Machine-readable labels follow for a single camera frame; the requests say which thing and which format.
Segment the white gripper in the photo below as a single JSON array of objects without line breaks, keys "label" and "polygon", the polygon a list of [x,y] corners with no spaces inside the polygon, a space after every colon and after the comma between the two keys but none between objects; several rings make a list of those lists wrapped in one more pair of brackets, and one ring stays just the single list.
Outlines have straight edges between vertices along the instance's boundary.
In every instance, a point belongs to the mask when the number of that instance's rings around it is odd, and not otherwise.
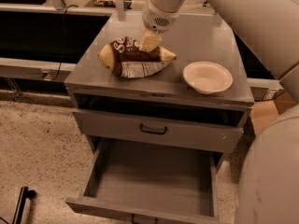
[{"label": "white gripper", "polygon": [[178,13],[161,11],[148,0],[142,11],[142,19],[148,30],[143,34],[139,49],[151,52],[162,42],[160,33],[169,31],[174,25],[178,19]]}]

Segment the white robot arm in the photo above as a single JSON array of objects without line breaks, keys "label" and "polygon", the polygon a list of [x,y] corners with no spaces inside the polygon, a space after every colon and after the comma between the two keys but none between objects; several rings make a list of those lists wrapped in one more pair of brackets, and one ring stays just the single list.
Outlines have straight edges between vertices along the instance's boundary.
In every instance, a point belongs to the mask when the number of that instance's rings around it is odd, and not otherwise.
[{"label": "white robot arm", "polygon": [[[147,0],[145,26],[167,31],[185,0]],[[299,102],[297,0],[207,0],[295,102]],[[281,114],[245,158],[236,224],[299,224],[299,105]]]}]

